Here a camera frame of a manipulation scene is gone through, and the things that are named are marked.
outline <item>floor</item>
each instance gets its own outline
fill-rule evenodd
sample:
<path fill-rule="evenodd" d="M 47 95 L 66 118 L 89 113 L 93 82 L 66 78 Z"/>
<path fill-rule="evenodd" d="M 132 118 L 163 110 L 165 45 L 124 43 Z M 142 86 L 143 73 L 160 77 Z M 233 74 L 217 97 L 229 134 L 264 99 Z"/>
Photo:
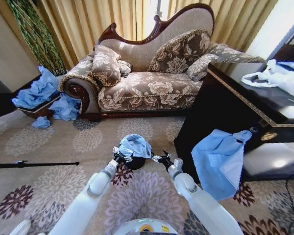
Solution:
<path fill-rule="evenodd" d="M 102 122 L 52 120 L 33 129 L 20 111 L 0 117 L 0 163 L 76 162 L 79 166 L 0 169 L 0 235 L 24 219 L 31 235 L 48 232 L 94 172 L 112 159 L 112 148 L 127 134 L 140 134 L 154 153 L 176 156 L 173 140 L 183 117 L 107 119 Z M 294 181 L 289 185 L 294 199 Z M 245 235 L 286 235 L 294 214 L 285 181 L 248 182 L 234 198 L 220 202 Z M 85 234 L 112 234 L 123 222 L 143 217 L 166 220 L 180 234 L 208 234 L 180 197 L 162 165 L 152 161 L 139 170 L 119 168 Z M 291 233 L 294 234 L 294 223 Z"/>

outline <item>black stick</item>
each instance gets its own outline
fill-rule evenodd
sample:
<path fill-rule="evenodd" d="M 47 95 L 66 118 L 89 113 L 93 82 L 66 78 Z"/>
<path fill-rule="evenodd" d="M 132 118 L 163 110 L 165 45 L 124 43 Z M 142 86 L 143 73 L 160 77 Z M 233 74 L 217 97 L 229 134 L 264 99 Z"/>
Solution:
<path fill-rule="evenodd" d="M 1 168 L 24 168 L 24 167 L 33 167 L 33 166 L 50 166 L 50 165 L 79 165 L 79 162 L 75 163 L 26 163 L 27 161 L 17 161 L 15 163 L 6 163 L 0 164 Z"/>

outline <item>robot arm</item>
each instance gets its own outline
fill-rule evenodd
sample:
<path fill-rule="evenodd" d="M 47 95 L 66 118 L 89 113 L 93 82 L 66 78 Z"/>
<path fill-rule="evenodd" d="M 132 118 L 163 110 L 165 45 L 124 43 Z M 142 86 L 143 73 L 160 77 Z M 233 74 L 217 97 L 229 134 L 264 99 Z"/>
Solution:
<path fill-rule="evenodd" d="M 170 161 L 170 154 L 153 156 L 153 160 L 163 163 L 171 176 L 179 195 L 189 203 L 191 210 L 211 235 L 243 235 L 243 232 L 233 216 L 221 206 L 209 193 L 199 188 L 193 178 L 182 172 L 183 161 Z"/>
<path fill-rule="evenodd" d="M 111 160 L 100 173 L 92 175 L 86 187 L 73 200 L 49 235 L 82 235 L 84 233 L 103 195 L 108 190 L 109 182 L 114 177 L 119 163 L 132 161 L 131 157 L 120 154 L 117 147 L 114 147 L 113 154 L 114 160 Z"/>

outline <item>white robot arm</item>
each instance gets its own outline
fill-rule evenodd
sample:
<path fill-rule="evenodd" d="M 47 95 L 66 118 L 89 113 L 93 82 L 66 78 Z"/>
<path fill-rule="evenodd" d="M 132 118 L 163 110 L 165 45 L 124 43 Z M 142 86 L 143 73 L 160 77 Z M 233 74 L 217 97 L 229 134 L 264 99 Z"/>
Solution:
<path fill-rule="evenodd" d="M 88 181 L 83 191 L 73 200 L 49 235 L 82 235 L 96 212 L 97 206 L 103 195 L 110 186 L 110 180 L 117 171 L 120 162 L 130 162 L 131 158 L 119 157 L 119 152 L 114 149 L 115 159 L 110 161 L 100 173 L 95 173 Z M 243 235 L 240 226 L 232 215 L 227 212 L 209 193 L 200 189 L 193 178 L 181 170 L 183 161 L 175 159 L 174 164 L 170 161 L 170 154 L 160 157 L 153 155 L 153 160 L 163 163 L 174 182 L 174 186 L 181 196 L 189 203 L 191 210 L 201 221 L 203 226 L 211 235 Z M 155 219 L 135 220 L 127 222 L 117 229 L 116 235 L 138 232 L 140 223 L 148 220 L 157 228 L 165 225 L 170 233 L 176 232 L 174 228 L 165 221 Z"/>

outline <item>black cable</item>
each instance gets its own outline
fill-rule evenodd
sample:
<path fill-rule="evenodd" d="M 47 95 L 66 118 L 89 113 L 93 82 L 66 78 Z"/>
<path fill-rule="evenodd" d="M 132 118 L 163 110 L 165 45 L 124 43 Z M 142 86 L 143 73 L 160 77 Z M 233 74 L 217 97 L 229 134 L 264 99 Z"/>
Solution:
<path fill-rule="evenodd" d="M 286 181 L 285 181 L 285 188 L 286 188 L 286 191 L 288 192 L 288 195 L 289 195 L 289 198 L 290 198 L 290 202 L 291 202 L 291 207 L 292 207 L 292 209 L 293 209 L 293 212 L 294 212 L 294 202 L 293 202 L 293 198 L 292 198 L 292 196 L 291 196 L 291 193 L 290 193 L 290 191 L 289 191 L 289 180 L 291 179 L 291 178 L 293 178 L 294 177 L 294 174 L 293 175 L 290 175 L 287 179 L 286 179 Z M 290 234 L 290 231 L 291 231 L 291 228 L 292 228 L 292 225 L 294 224 L 294 220 L 292 221 L 292 223 L 289 225 L 289 229 L 288 229 L 288 233 Z"/>
<path fill-rule="evenodd" d="M 294 224 L 294 220 L 292 220 L 291 224 L 289 225 L 288 234 L 291 234 L 291 228 Z"/>

